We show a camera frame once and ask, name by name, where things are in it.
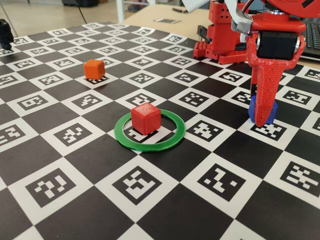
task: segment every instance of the checkerboard mat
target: checkerboard mat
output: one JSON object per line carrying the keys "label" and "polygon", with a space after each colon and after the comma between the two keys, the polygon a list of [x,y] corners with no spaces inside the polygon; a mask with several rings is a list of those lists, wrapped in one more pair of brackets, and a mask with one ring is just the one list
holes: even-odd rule
{"label": "checkerboard mat", "polygon": [[[320,236],[320,70],[286,71],[273,124],[248,116],[251,68],[194,59],[195,41],[90,23],[0,50],[1,240],[315,240]],[[85,79],[83,63],[106,75]],[[183,118],[162,152],[115,139],[149,102]],[[176,126],[141,135],[154,144]]]}

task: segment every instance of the red cube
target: red cube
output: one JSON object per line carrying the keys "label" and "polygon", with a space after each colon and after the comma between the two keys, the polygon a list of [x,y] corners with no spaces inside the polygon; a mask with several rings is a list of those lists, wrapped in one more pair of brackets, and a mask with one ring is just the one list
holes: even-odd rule
{"label": "red cube", "polygon": [[146,102],[131,109],[132,127],[148,135],[161,127],[161,110]]}

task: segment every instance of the wooden table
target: wooden table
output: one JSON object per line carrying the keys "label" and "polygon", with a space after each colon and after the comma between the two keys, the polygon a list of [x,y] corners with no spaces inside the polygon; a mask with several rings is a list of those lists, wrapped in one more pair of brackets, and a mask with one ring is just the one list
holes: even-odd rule
{"label": "wooden table", "polygon": [[[209,10],[197,9],[192,13],[179,13],[173,11],[172,8],[173,6],[170,5],[150,5],[143,8],[136,14],[130,16],[121,23],[166,31],[182,35],[194,40],[199,39],[199,37],[197,36],[198,25],[208,27],[212,24],[212,22],[208,19]],[[180,22],[176,24],[168,24],[154,21],[160,18],[177,20]],[[315,69],[320,69],[320,62],[311,59],[300,58],[298,64],[305,65]]]}

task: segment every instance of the green ring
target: green ring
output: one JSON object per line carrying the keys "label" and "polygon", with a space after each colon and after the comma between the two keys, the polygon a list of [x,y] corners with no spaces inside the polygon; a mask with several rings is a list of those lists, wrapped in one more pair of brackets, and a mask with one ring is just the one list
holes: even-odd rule
{"label": "green ring", "polygon": [[176,125],[175,134],[166,141],[155,144],[143,144],[132,141],[124,133],[124,126],[131,119],[131,113],[121,117],[114,126],[114,135],[118,142],[124,147],[140,152],[159,152],[165,149],[172,148],[178,144],[186,134],[185,122],[177,114],[161,109],[161,115],[171,119]]}

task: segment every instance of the floor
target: floor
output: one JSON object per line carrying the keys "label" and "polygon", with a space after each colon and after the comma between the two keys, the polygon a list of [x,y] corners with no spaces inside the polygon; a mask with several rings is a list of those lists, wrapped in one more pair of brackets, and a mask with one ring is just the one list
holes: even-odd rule
{"label": "floor", "polygon": [[[76,7],[47,4],[4,2],[18,36],[42,33],[53,29],[69,28],[84,24]],[[116,0],[100,3],[95,7],[81,8],[88,23],[118,22]],[[0,19],[6,19],[0,9]]]}

